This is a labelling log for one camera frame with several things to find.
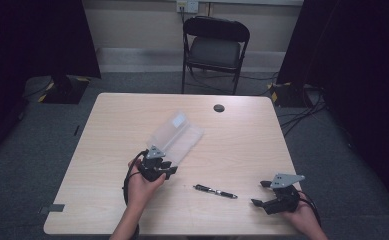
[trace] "black circle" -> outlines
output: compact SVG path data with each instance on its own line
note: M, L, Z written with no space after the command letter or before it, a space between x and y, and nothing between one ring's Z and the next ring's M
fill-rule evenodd
M220 105L220 104L216 104L213 109L216 111L216 112L223 112L225 111L225 107L223 105Z

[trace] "tabletop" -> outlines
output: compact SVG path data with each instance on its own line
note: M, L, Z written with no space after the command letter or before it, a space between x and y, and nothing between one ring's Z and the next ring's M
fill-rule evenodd
M216 104L225 110L216 112ZM177 110L204 134L150 201L140 234L296 234L281 216L267 215L251 203L252 198L275 198L260 181L271 181L277 173L295 174L270 99L127 93L98 96L54 201L65 207L49 213L44 231L111 234L126 208L122 186L128 162L148 148L152 133ZM197 191L196 184L238 198Z

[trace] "folding chair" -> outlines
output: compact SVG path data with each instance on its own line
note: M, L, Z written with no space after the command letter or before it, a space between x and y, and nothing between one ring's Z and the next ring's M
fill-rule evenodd
M191 46L188 36L194 36ZM245 51L250 40L250 31L237 21L196 16L183 25L184 61L182 88L185 88L185 70L188 67L225 73L233 73L235 95Z

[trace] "gray carpet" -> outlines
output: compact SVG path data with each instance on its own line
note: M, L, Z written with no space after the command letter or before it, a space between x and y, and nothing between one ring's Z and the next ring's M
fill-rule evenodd
M272 73L243 75L266 79ZM53 203L98 94L177 94L180 79L180 72L104 73L102 79L92 79L78 105L38 103L41 92L29 96L24 118L0 146L0 239L108 239L48 236L43 232L46 215L38 211ZM187 80L225 91L232 88L228 78L203 79L200 83L190 77ZM28 80L26 94L43 89L48 81L49 77ZM241 78L237 95L260 95L269 83L271 80ZM225 94L194 86L187 86L186 93ZM318 93L310 94L316 102ZM281 116L280 123L284 123L294 116L287 114L304 109L275 110ZM348 147L342 127L326 109L297 124L286 142L297 173L306 176L302 188L318 205L330 239L389 239L389 194L375 173Z

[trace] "black cable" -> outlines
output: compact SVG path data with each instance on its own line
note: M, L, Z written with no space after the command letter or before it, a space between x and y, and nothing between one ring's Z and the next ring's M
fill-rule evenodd
M292 125L292 126L284 133L284 137L286 137L286 136L288 135L288 133L289 133L289 132L290 132L290 131L291 131L291 130L292 130L292 129L301 121L301 120L303 120L304 118L306 118L306 117L308 117L308 116L310 116L310 115L313 115L313 114L316 114L316 113L322 111L323 109L325 109L325 107L326 107L326 105L324 105L322 108L316 110L315 112L309 112L309 113L307 113L305 116L299 118L299 119L297 120L297 122L295 122L294 125Z
M179 7L179 13L181 14L182 24L184 24L185 23L185 8Z
M134 160L132 160L132 163L131 163L131 165L129 166L128 172L126 173L125 181L124 181L123 187L122 187L122 189L123 189L123 198L125 199L125 204L126 204L126 205L128 205L129 179L130 179L132 176L134 176L135 174L140 173L140 172L136 172L136 173L131 174L132 169L134 168L135 164L137 163L138 158L139 158L141 155L145 155L146 153L147 153L147 150L138 153L138 155L134 158ZM139 232L140 232L140 225L137 224L137 228L135 229L135 232L134 232L134 234L132 235L132 237L130 238L130 240L136 240L136 239L138 239Z
M272 77L269 77L269 78L254 78L254 77L247 77L247 76L242 76L242 75L240 75L239 78L246 78L246 79L258 80L258 81L267 81L267 80L275 79L275 74L277 74L277 73L278 72L275 72L272 75ZM199 74L194 74L194 75L196 75L197 77L204 78L204 79L233 77L233 75L218 75L218 76L202 76L202 75L199 75Z
M270 80L272 80L271 86L273 86L273 84L274 84L273 80L274 80L275 78L278 77L278 76L275 76L275 75L277 75L277 74L279 74L279 72L274 72L274 74L272 74L272 77L269 78ZM271 90L271 88L268 87L268 89L266 89L263 93L258 94L258 95L256 95L256 96L263 96L263 95L265 95L266 93L268 93L270 90Z
M317 112L319 111L322 111L324 108L325 108L325 103L324 106L318 110L315 110L319 105L322 104L321 102L321 98L322 98L322 92L320 92L319 94L319 98L318 98L318 101L316 102L316 104L314 104L310 109L306 109L304 110L303 112L295 115L291 120L285 122L285 123L282 123L280 124L280 127L281 129L282 128L285 128L287 126L289 126L291 123L294 122L294 124L284 133L284 137L286 137L288 135L288 133L301 121L303 120L304 118L310 116L310 115L313 115L313 114L316 114Z
M306 196L307 200L306 200L306 199L303 199L303 198L300 198L300 201L307 203L307 204L312 208L313 213L315 214L316 220L317 220L318 223L319 223L319 226L322 227L322 224L321 224L321 217L319 216L318 208L316 207L315 202L314 202L314 201L309 197L309 195L307 195L306 193L304 193L304 192L302 192L302 191L298 191L298 192L301 192L301 193L303 193L303 194Z
M194 81L196 81L196 82L199 83L199 84L202 84L203 86L201 86L201 85L195 85L195 84L190 84L190 83L186 83L186 85L195 86L195 87L203 87L203 88L207 88L207 89L212 89L212 90L220 91L220 92L225 93L225 94L231 94L231 93L232 93L232 92L230 92L230 91L226 91L226 90L220 89L220 88L215 88L215 87L212 87L212 86L210 86L210 85L208 85L208 84L206 84L206 83L202 83L202 82L198 81L197 78L195 77L195 74L193 74L192 77L193 77L193 80L194 80Z
M210 17L210 8L212 7L212 3L208 3L209 4L209 8L207 9L207 16Z

